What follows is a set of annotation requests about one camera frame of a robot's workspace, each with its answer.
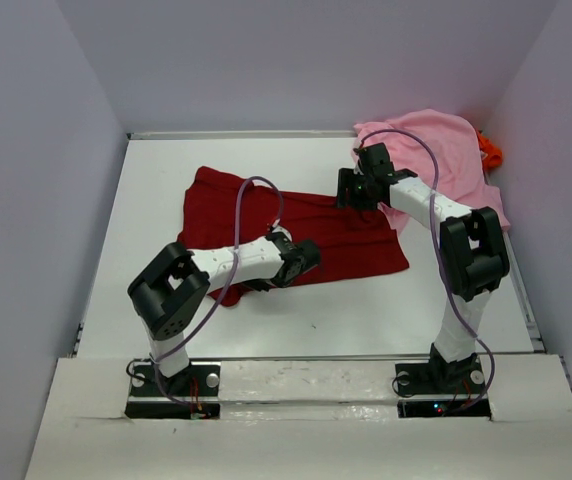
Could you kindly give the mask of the pink t shirt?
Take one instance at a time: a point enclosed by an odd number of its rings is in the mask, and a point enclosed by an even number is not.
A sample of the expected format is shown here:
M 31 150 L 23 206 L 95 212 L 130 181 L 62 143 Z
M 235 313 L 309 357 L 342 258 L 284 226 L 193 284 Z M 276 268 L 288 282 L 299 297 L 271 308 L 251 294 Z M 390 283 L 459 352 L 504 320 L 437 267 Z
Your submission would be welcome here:
M 500 189 L 486 182 L 476 132 L 466 119 L 433 109 L 354 125 L 357 146 L 384 143 L 395 169 L 415 172 L 427 185 L 439 174 L 437 191 L 472 208 L 489 206 L 510 229 Z

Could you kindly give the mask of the dark red t shirt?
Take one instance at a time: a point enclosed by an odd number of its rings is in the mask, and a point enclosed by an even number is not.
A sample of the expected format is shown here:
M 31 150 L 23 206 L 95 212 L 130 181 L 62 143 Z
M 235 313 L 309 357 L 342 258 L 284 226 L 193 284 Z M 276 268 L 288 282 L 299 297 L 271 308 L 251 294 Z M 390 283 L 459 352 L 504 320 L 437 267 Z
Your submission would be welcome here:
M 233 244 L 235 202 L 243 179 L 210 167 L 197 170 L 185 191 L 183 228 L 177 240 L 189 249 L 216 249 Z M 387 275 L 409 268 L 380 211 L 339 209 L 330 196 L 284 191 L 280 225 L 294 241 L 312 240 L 321 264 L 293 284 L 328 283 Z

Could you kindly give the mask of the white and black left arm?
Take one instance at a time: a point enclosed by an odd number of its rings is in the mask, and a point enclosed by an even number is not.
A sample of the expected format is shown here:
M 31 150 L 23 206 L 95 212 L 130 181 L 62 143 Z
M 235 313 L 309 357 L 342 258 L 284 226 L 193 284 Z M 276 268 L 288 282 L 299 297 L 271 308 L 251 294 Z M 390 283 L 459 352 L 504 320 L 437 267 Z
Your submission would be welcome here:
M 151 366 L 138 377 L 152 387 L 147 396 L 179 401 L 185 386 L 194 384 L 184 331 L 209 294 L 222 303 L 234 286 L 286 288 L 320 263 L 321 251 L 313 241 L 295 242 L 279 229 L 212 250 L 188 249 L 180 242 L 166 245 L 127 288 L 149 340 Z

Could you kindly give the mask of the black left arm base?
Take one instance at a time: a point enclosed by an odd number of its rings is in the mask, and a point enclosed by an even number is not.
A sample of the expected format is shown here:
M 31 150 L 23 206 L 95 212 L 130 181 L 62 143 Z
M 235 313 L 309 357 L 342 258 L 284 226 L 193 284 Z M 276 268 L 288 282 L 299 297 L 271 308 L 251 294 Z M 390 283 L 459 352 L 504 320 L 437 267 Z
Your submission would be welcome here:
M 192 362 L 172 378 L 160 376 L 154 364 L 135 359 L 126 366 L 130 379 L 125 415 L 147 420 L 215 420 L 220 417 L 219 362 Z

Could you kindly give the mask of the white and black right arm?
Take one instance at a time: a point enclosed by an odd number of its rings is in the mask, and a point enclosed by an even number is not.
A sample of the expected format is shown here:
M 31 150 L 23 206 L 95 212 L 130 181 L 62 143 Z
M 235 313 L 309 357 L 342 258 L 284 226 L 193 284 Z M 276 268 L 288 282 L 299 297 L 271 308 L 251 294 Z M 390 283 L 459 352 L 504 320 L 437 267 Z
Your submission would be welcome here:
M 426 227 L 446 292 L 441 327 L 423 363 L 396 367 L 394 385 L 403 398 L 457 395 L 477 398 L 487 380 L 476 353 L 478 330 L 491 294 L 508 275 L 510 262 L 497 212 L 474 209 L 441 194 L 409 169 L 395 169 L 382 143 L 354 150 L 354 168 L 338 174 L 340 207 L 375 210 L 386 206 Z

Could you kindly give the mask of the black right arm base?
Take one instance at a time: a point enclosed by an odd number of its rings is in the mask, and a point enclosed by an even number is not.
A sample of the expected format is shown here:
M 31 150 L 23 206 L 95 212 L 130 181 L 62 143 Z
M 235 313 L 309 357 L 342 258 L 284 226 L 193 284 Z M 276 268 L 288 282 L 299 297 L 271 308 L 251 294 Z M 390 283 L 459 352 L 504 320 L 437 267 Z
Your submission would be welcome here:
M 399 363 L 391 387 L 400 419 L 492 417 L 479 359 L 441 384 L 432 377 L 428 361 Z

